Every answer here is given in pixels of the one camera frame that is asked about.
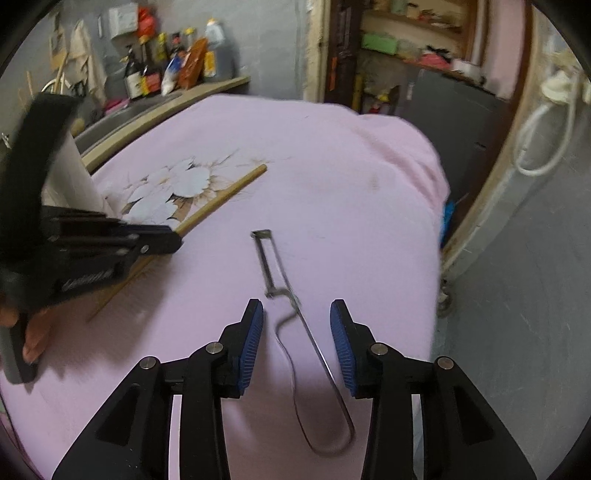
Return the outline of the person left hand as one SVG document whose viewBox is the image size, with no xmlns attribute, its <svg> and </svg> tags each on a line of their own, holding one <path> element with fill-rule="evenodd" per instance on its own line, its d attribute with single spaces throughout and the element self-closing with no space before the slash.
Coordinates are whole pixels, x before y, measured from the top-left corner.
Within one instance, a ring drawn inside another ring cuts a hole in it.
<svg viewBox="0 0 591 480">
<path fill-rule="evenodd" d="M 36 362 L 47 348 L 54 317 L 52 309 L 44 309 L 34 314 L 28 321 L 22 348 L 23 359 L 27 364 Z M 14 327 L 18 320 L 19 313 L 16 309 L 1 306 L 2 327 Z"/>
</svg>

